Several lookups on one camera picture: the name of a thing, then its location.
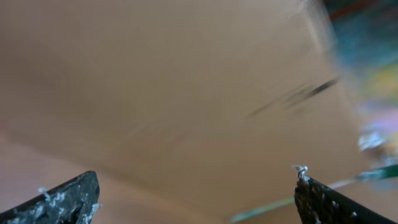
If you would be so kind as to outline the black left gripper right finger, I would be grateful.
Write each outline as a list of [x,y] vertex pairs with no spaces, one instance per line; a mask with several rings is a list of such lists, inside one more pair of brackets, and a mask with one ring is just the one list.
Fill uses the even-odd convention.
[[396,224],[335,190],[357,182],[396,178],[396,165],[363,172],[330,185],[306,176],[306,166],[295,166],[295,169],[298,170],[298,181],[294,203],[303,224]]

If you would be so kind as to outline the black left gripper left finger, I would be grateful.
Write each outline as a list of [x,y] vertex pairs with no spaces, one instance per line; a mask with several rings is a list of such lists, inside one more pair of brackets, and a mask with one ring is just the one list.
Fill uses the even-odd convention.
[[1,213],[2,224],[90,224],[100,209],[96,172],[86,171]]

